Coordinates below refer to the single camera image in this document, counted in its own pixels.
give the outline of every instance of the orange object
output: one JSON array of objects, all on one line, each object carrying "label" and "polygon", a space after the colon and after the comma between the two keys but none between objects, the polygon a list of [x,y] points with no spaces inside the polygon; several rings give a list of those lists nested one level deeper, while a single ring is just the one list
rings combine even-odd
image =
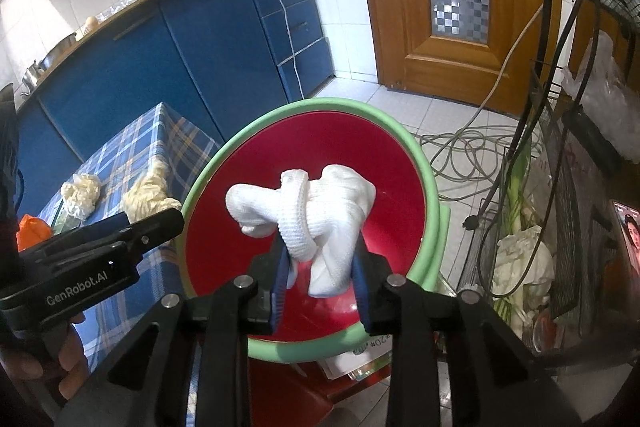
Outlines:
[{"label": "orange object", "polygon": [[20,230],[15,234],[18,240],[18,251],[31,248],[53,235],[51,227],[39,217],[24,214],[20,222]]}]

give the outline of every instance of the face on phone screen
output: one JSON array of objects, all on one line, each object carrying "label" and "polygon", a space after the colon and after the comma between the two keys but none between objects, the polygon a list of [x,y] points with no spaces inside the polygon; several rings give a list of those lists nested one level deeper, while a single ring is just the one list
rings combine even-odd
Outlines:
[{"label": "face on phone screen", "polygon": [[615,201],[613,208],[622,229],[629,261],[636,275],[640,276],[640,212]]}]

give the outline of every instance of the finger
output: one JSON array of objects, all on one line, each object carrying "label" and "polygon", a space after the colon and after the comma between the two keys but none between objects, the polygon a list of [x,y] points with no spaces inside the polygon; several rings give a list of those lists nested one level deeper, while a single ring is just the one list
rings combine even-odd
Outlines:
[{"label": "finger", "polygon": [[82,324],[84,322],[84,313],[80,312],[78,315],[76,315],[75,317],[71,317],[69,319],[69,322],[72,324]]},{"label": "finger", "polygon": [[43,374],[42,366],[31,355],[13,349],[0,349],[2,367],[15,380],[35,380]]},{"label": "finger", "polygon": [[58,390],[62,396],[70,400],[87,378],[89,378],[89,363],[85,357],[82,357],[82,360],[79,360],[69,374],[60,381]]},{"label": "finger", "polygon": [[82,349],[82,341],[76,331],[76,328],[71,326],[69,328],[69,334],[66,336],[64,344],[60,349],[58,360],[60,365],[65,371],[71,371],[71,369],[78,363],[80,359],[84,358],[84,350]]}]

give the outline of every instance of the blue checkered tablecloth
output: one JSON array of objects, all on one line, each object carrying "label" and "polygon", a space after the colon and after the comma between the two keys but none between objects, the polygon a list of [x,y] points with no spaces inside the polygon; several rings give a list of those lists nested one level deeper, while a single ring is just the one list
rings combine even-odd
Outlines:
[{"label": "blue checkered tablecloth", "polygon": [[[122,195],[148,171],[155,158],[168,166],[169,197],[184,203],[191,185],[219,148],[166,104],[157,105],[127,125],[78,169],[78,173],[97,175],[102,182],[100,200],[84,224],[121,212]],[[39,217],[52,225],[61,203],[58,193]],[[148,252],[138,272],[138,283],[88,310],[85,323],[76,326],[91,370],[165,293],[183,293],[172,243]]]}]

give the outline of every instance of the metal screw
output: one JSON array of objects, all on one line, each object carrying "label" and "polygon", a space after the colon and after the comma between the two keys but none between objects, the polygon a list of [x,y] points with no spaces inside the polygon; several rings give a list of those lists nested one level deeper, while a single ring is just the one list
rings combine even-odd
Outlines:
[{"label": "metal screw", "polygon": [[467,304],[478,304],[478,302],[480,302],[480,296],[471,290],[464,290],[460,294],[460,298]]},{"label": "metal screw", "polygon": [[399,288],[406,283],[406,279],[404,275],[400,275],[399,273],[392,273],[389,277],[386,278],[386,282],[388,282],[389,286],[393,286],[393,288]]},{"label": "metal screw", "polygon": [[237,288],[249,288],[254,283],[254,278],[250,275],[239,275],[234,279]]},{"label": "metal screw", "polygon": [[180,303],[180,296],[175,293],[167,293],[160,301],[165,308],[175,308]]}]

